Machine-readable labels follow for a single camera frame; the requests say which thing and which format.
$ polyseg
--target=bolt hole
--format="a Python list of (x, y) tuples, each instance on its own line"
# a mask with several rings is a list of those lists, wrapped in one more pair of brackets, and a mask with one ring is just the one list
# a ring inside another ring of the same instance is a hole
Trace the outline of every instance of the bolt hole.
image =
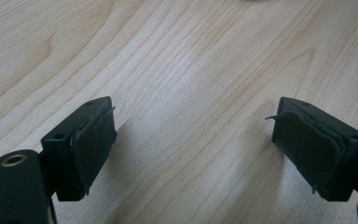
[(11, 157), (6, 158), (4, 161), (2, 161), (2, 166), (5, 166), (5, 167), (15, 166), (17, 164), (22, 163), (26, 159), (27, 159), (27, 156), (24, 154), (13, 155)]
[(65, 136), (65, 134), (59, 133), (59, 134), (56, 134), (56, 135), (54, 136), (54, 138), (55, 138), (55, 139), (62, 139), (64, 136)]
[(353, 139), (358, 139), (358, 135), (352, 134), (352, 135), (351, 135), (351, 138), (353, 138)]

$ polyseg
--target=light wood tabletop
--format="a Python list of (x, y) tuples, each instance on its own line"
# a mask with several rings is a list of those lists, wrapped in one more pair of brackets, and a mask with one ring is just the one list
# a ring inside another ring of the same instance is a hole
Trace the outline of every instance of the light wood tabletop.
[(264, 118), (287, 96), (358, 129), (358, 0), (0, 0), (0, 156), (102, 96), (117, 141), (59, 223), (357, 223)]

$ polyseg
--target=wooden surface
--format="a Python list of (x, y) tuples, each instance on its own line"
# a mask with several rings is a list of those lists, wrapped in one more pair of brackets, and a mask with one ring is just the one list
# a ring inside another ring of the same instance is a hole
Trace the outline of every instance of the wooden surface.
[(0, 156), (111, 96), (118, 138), (60, 223), (356, 223), (271, 143), (281, 96), (358, 129), (358, 0), (0, 1)]

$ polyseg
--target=wooden table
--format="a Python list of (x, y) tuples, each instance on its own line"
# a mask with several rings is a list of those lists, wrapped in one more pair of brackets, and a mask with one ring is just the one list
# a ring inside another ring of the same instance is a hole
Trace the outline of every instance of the wooden table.
[(358, 129), (358, 0), (0, 1), (0, 156), (111, 96), (118, 138), (60, 223), (356, 223), (270, 141), (281, 96)]

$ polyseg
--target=dark object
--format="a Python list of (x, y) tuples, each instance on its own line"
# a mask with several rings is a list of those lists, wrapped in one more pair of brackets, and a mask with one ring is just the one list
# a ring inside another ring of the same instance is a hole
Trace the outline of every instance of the dark object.
[(89, 101), (42, 138), (0, 158), (0, 223), (56, 223), (50, 197), (79, 201), (116, 141), (110, 97)]
[(272, 142), (329, 202), (358, 191), (358, 131), (316, 106), (282, 97)]

